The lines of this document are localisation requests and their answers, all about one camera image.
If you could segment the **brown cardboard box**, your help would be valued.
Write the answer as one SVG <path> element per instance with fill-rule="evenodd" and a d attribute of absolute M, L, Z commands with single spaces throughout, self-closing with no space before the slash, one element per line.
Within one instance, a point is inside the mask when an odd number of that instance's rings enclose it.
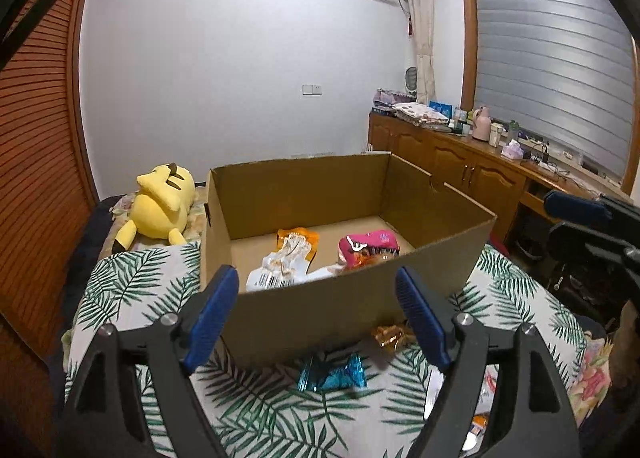
<path fill-rule="evenodd" d="M 221 339 L 243 368 L 366 338 L 404 317 L 395 276 L 466 284 L 496 217 L 389 152 L 258 161 L 209 172 L 201 278 L 233 266 Z"/>

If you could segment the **gold foil candy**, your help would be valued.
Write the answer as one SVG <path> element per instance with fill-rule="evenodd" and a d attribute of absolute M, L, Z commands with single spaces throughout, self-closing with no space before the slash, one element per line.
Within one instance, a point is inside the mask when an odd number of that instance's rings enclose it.
<path fill-rule="evenodd" d="M 380 348 L 390 353 L 416 343 L 416 336 L 406 324 L 378 326 L 372 330 L 372 337 Z"/>

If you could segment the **grey window blind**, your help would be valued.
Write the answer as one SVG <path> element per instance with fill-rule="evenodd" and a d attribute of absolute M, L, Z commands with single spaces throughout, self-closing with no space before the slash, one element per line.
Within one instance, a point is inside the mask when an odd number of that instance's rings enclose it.
<path fill-rule="evenodd" d="M 475 0 L 475 106 L 626 171 L 634 48 L 608 0 Z"/>

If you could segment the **small white fan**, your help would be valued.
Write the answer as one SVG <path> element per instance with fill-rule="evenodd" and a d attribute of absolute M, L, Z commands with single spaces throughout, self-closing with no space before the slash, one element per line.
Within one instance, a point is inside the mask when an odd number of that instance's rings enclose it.
<path fill-rule="evenodd" d="M 418 74 L 415 66 L 408 67 L 405 71 L 405 89 L 410 94 L 416 94 L 418 90 Z"/>

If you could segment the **orange white snack packet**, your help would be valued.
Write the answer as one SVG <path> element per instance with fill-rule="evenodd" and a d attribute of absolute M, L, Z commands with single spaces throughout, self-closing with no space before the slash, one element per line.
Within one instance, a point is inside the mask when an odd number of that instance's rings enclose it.
<path fill-rule="evenodd" d="M 245 291 L 256 292 L 301 284 L 318 251 L 320 235 L 303 227 L 278 230 L 277 248 L 248 274 Z"/>

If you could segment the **beige curtain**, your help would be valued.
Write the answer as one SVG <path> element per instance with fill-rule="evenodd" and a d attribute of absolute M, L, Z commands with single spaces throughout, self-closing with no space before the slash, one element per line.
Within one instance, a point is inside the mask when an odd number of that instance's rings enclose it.
<path fill-rule="evenodd" d="M 427 104 L 436 97 L 434 75 L 434 0 L 408 0 L 416 56 L 416 99 Z"/>

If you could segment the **pink snack packet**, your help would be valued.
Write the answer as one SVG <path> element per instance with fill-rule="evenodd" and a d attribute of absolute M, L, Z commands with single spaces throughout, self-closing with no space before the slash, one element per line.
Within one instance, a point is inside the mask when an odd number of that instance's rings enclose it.
<path fill-rule="evenodd" d="M 337 248 L 338 258 L 348 270 L 395 259 L 400 253 L 397 238 L 391 230 L 346 235 Z"/>

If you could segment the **silver foil snack packet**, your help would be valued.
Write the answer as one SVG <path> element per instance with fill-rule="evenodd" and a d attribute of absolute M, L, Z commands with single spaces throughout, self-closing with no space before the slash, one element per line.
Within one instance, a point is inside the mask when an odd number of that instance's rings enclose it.
<path fill-rule="evenodd" d="M 340 263 L 318 268 L 318 270 L 314 270 L 306 275 L 306 282 L 315 282 L 316 280 L 337 277 L 344 272 L 345 268 L 346 266 Z"/>

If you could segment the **blue foil candy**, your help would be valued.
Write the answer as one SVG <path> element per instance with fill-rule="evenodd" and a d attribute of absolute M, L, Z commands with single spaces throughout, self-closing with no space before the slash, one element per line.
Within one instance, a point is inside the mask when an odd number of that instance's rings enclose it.
<path fill-rule="evenodd" d="M 300 392 L 325 393 L 366 386 L 367 375 L 358 354 L 349 355 L 344 364 L 331 364 L 311 357 L 304 363 L 297 380 Z"/>

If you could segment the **wall switch plate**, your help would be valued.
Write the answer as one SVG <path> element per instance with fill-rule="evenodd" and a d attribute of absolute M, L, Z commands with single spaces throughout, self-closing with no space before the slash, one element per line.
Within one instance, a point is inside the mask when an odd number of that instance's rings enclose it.
<path fill-rule="evenodd" d="M 303 96 L 320 96 L 322 94 L 322 86 L 316 84 L 303 84 Z"/>

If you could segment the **pink kettle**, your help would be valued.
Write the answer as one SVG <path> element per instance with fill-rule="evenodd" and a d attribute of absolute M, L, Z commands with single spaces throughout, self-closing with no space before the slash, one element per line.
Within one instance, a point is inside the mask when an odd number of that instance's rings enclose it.
<path fill-rule="evenodd" d="M 491 118 L 486 106 L 481 106 L 473 111 L 472 137 L 480 142 L 489 142 L 491 131 Z"/>

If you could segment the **palm leaf bed cover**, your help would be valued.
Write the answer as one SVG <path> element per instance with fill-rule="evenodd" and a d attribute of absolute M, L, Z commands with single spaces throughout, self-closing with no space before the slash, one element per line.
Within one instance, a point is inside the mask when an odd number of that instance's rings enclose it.
<path fill-rule="evenodd" d="M 110 322 L 128 330 L 180 310 L 198 288 L 199 248 L 197 242 L 149 248 L 96 264 L 63 339 L 67 379 L 75 379 L 99 326 Z M 484 248 L 451 302 L 488 327 L 535 325 L 562 381 L 571 386 L 577 380 L 587 349 L 577 318 L 496 249 Z M 301 391 L 301 362 L 245 370 L 224 345 L 195 371 L 192 383 L 233 457 L 406 456 L 438 393 L 438 370 L 416 345 L 392 354 L 371 339 L 323 353 L 321 360 L 343 365 L 355 355 L 367 380 L 357 389 Z"/>

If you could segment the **pink tissue pack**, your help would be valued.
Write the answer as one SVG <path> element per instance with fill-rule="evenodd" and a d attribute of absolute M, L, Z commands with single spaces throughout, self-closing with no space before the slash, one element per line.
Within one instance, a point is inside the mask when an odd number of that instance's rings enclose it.
<path fill-rule="evenodd" d="M 510 140 L 502 148 L 501 155 L 509 160 L 522 160 L 524 158 L 524 149 L 517 140 Z"/>

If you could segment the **wooden louvered wardrobe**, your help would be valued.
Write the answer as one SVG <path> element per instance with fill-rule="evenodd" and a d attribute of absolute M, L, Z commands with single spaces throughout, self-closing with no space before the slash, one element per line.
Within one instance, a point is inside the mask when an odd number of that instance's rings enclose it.
<path fill-rule="evenodd" d="M 68 262 L 98 201 L 79 105 L 85 0 L 56 0 L 1 71 L 2 455 L 50 456 L 48 361 Z"/>

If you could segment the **yellow plush toy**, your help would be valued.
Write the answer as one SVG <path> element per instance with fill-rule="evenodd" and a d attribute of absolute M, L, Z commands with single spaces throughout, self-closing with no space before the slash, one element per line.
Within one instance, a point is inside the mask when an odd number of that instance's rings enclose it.
<path fill-rule="evenodd" d="M 183 231 L 195 196 L 191 173 L 174 162 L 156 166 L 137 176 L 139 189 L 132 200 L 127 222 L 116 233 L 112 252 L 127 251 L 137 234 L 185 244 Z"/>

